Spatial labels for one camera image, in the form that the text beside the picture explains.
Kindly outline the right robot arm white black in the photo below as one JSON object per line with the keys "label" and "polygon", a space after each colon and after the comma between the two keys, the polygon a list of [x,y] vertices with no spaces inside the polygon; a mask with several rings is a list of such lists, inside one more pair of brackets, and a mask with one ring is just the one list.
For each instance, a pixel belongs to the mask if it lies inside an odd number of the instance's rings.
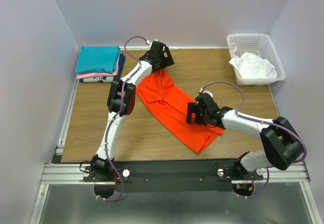
{"label": "right robot arm white black", "polygon": [[286,118],[262,119],[230,107],[220,108],[208,93],[201,93],[188,103],[186,122],[240,131],[261,141],[261,150],[246,152],[234,161],[231,170],[240,180],[258,168],[286,170],[306,156],[304,143]]}

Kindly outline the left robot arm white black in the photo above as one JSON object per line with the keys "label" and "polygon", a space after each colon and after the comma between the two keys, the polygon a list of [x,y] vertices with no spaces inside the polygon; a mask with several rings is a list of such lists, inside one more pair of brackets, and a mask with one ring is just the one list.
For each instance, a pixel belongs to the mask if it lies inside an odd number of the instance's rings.
{"label": "left robot arm white black", "polygon": [[124,77],[113,80],[107,100],[108,118],[101,144],[90,162],[91,172],[107,181],[117,170],[112,166],[117,138],[123,122],[135,106],[136,87],[149,75],[174,65],[170,50],[158,40],[147,41],[149,50],[137,59],[136,66]]}

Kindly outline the orange t shirt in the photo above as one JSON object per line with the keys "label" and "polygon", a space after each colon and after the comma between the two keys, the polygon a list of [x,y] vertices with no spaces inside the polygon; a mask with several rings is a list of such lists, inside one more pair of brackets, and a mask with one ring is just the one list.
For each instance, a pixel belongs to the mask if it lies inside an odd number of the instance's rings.
{"label": "orange t shirt", "polygon": [[136,92],[148,111],[196,154],[224,132],[219,127],[186,123],[187,105],[194,99],[179,89],[164,69],[144,78]]}

